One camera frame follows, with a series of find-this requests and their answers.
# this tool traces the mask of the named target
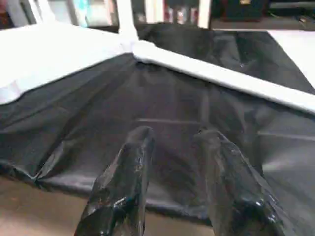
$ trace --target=black tarp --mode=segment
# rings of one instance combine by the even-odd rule
[[[169,24],[138,30],[161,48],[314,94],[267,33]],[[0,106],[0,173],[45,190],[88,196],[128,132],[142,125],[156,137],[148,210],[210,223],[212,203],[195,139],[215,129],[267,181],[303,235],[315,235],[314,116],[137,63],[129,54]]]

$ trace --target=wrinkled plastic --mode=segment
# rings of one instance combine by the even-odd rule
[[[268,33],[209,32],[176,24],[138,30],[141,39],[158,47],[315,94]],[[210,224],[208,209],[216,203],[206,195],[194,141],[201,130],[214,128],[267,181],[303,236],[315,235],[314,116],[137,63],[132,55],[0,106],[0,173],[88,197],[128,133],[139,126],[151,127],[156,138],[148,210]]]
[[[153,132],[133,130],[96,179],[75,236],[142,236]]]

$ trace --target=black plastic-wrapped leg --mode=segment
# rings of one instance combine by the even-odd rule
[[[216,236],[302,236],[239,148],[217,130],[196,136],[201,178]]]
[[[142,236],[154,149],[148,127],[129,133],[113,163],[95,181],[75,236]]]

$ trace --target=white panel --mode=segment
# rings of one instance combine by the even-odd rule
[[[315,88],[315,32],[269,31],[269,34]]]
[[[125,52],[114,33],[42,23],[0,31],[0,104]]]

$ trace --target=wooden floor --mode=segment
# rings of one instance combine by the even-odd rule
[[[1,236],[72,236],[86,200],[0,177]],[[145,236],[213,236],[211,228],[146,215]]]

